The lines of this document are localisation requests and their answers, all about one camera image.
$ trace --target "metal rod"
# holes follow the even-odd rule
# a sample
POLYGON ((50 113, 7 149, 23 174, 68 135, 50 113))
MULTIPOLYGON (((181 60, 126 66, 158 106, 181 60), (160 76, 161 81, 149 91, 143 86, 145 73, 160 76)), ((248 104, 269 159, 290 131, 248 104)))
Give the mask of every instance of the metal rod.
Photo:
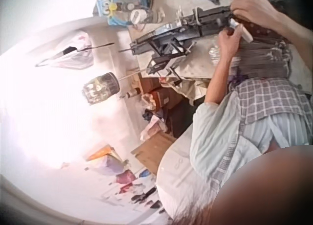
POLYGON ((118 52, 119 52, 119 53, 122 53, 122 52, 129 51, 129 50, 131 50, 131 48, 129 48, 129 49, 124 49, 124 50, 119 50, 118 52))
POLYGON ((145 68, 145 69, 139 70, 139 71, 137 71, 137 72, 134 72, 134 73, 132 73, 132 74, 130 74, 130 75, 121 77, 121 78, 118 79, 118 81, 121 81, 121 80, 124 80, 124 79, 126 79, 126 78, 132 77, 132 76, 134 76, 134 75, 136 75, 136 74, 139 74, 139 73, 141 73, 141 72, 143 72, 143 71, 146 71, 146 70, 148 70, 148 69, 149 69, 149 68, 145 68))

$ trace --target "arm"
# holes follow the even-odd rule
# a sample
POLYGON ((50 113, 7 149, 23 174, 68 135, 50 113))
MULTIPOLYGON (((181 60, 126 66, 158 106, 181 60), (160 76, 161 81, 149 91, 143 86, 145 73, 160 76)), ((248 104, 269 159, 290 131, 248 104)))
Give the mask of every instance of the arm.
POLYGON ((237 17, 274 30, 287 38, 312 70, 313 33, 310 30, 278 12, 268 0, 233 0, 231 10, 237 17))
POLYGON ((227 93, 230 63, 238 51, 242 28, 242 25, 238 26, 232 36, 228 36, 227 30, 219 34, 221 59, 206 92, 204 101, 207 103, 220 104, 227 93))

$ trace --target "sleeve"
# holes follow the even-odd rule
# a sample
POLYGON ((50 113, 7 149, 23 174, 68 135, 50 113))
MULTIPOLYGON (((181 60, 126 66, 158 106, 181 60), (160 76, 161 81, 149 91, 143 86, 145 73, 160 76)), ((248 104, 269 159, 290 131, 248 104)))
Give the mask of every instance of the sleeve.
POLYGON ((203 103, 194 115, 190 163, 204 180, 219 165, 239 125, 236 108, 228 109, 228 102, 229 98, 220 105, 203 103))

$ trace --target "plaid shirt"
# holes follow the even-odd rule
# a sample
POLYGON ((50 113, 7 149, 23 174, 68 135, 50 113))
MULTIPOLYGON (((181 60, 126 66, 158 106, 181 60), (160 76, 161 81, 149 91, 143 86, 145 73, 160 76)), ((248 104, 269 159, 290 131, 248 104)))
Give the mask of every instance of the plaid shirt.
POLYGON ((312 107, 305 94, 285 78, 248 79, 238 85, 241 122, 219 166, 211 178, 211 189, 216 193, 222 186, 230 162, 235 153, 240 135, 246 124, 279 113, 293 113, 305 118, 309 133, 312 133, 312 107))

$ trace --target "hand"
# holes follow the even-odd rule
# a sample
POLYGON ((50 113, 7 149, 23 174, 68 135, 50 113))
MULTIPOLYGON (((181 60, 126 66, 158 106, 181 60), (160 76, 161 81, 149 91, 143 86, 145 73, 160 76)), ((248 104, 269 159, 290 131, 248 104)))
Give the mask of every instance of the hand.
POLYGON ((228 30, 224 29, 219 34, 219 46, 221 60, 231 62, 232 58, 238 51, 239 42, 243 33, 243 25, 240 24, 236 27, 233 35, 228 35, 228 30))
POLYGON ((277 30, 281 13, 268 0, 233 0, 230 9, 238 18, 262 27, 277 30))

